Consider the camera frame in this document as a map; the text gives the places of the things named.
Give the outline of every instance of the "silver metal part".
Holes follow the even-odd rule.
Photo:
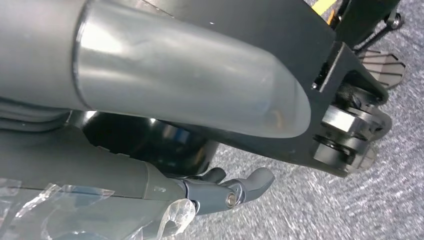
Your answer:
[[[390,117],[371,104],[346,110],[331,105],[322,122],[314,159],[349,173],[371,166],[376,154],[370,143],[392,127]]]
[[[77,41],[76,82],[95,110],[264,138],[309,127],[309,100],[291,72],[237,39],[102,0]]]
[[[230,192],[226,197],[226,205],[232,209],[237,203],[237,197],[233,192]]]

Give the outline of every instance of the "gray plastic cover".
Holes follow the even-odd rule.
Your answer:
[[[308,98],[271,53],[170,17],[94,1],[78,33],[78,89],[93,109],[291,138]]]

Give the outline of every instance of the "clear plastic film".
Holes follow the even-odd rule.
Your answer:
[[[183,232],[195,214],[188,199],[147,200],[52,183],[28,189],[0,178],[0,240],[159,240]]]

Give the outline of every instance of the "gray carpet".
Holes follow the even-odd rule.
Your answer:
[[[276,181],[257,201],[196,217],[175,239],[424,239],[424,3],[402,0],[400,12],[404,27],[374,46],[396,54],[408,69],[383,108],[393,128],[376,143],[371,169],[338,178],[221,145],[213,164],[229,178],[265,166]]]

